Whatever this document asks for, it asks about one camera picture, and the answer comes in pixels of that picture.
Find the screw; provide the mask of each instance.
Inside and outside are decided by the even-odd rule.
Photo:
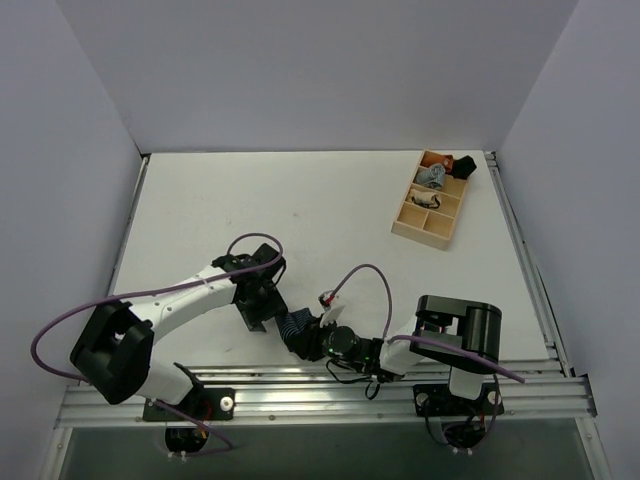
[[[233,408],[233,399],[231,397],[222,397],[220,399],[220,410],[229,412]]]
[[[500,398],[500,395],[498,395],[496,392],[489,392],[489,394],[487,395],[487,400],[489,400],[489,403],[491,403],[491,405],[495,405],[496,403],[500,404],[500,401],[502,400]]]
[[[429,400],[429,395],[427,395],[426,393],[422,392],[419,393],[418,395],[416,395],[416,404],[420,407],[422,405],[424,405],[426,403],[426,401]]]

